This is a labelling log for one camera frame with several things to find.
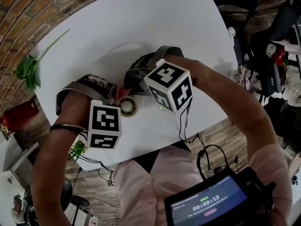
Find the brick wall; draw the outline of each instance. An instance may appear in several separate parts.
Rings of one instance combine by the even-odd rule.
[[[96,0],[0,0],[0,116],[29,100],[13,74],[20,60],[67,17]]]

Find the wooden floor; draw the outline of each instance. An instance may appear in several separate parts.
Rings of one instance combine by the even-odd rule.
[[[204,139],[205,145],[216,144],[219,145],[224,151],[228,159],[230,167],[237,171],[234,163],[236,153],[243,148],[239,153],[238,170],[242,170],[246,164],[246,138],[245,136],[233,125],[229,119],[225,119],[220,123],[202,131],[200,133]],[[199,140],[195,140],[194,143],[188,145],[190,150],[197,155],[197,153],[203,149]],[[211,168],[225,165],[223,154],[217,148],[208,149]],[[204,157],[201,161],[201,167],[203,170],[207,168],[207,161]],[[66,177],[74,184],[75,178],[78,174],[79,166],[73,162],[68,163],[66,169]],[[109,178],[109,174],[106,170],[101,169],[100,175],[106,179]],[[74,187],[74,194],[82,196],[88,199],[91,203],[91,211],[101,218],[99,225],[118,225],[120,218],[117,213],[119,212],[118,206],[119,198],[117,189],[114,186],[109,187],[107,182],[98,176],[98,172],[82,171],[76,181]]]

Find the green plant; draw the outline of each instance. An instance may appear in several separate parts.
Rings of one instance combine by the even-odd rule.
[[[82,141],[78,140],[72,148],[73,151],[71,151],[70,153],[71,159],[76,158],[75,161],[77,161],[79,155],[85,154],[87,149],[88,148],[86,147],[86,145]]]
[[[56,39],[52,44],[50,44],[41,55],[36,56],[35,58],[29,56],[25,57],[19,63],[15,75],[20,80],[26,80],[26,86],[28,91],[32,92],[41,87],[40,80],[38,76],[38,65],[45,54],[51,49],[52,46],[56,44],[69,30],[64,32],[58,39]]]

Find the bracelet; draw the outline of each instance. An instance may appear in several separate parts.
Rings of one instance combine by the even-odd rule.
[[[83,128],[83,127],[77,126],[77,125],[72,125],[72,124],[62,124],[62,125],[55,124],[52,127],[50,127],[50,131],[52,131],[54,129],[66,129],[66,130],[73,131],[77,134],[80,134],[83,131],[88,132],[88,130],[86,128]]]

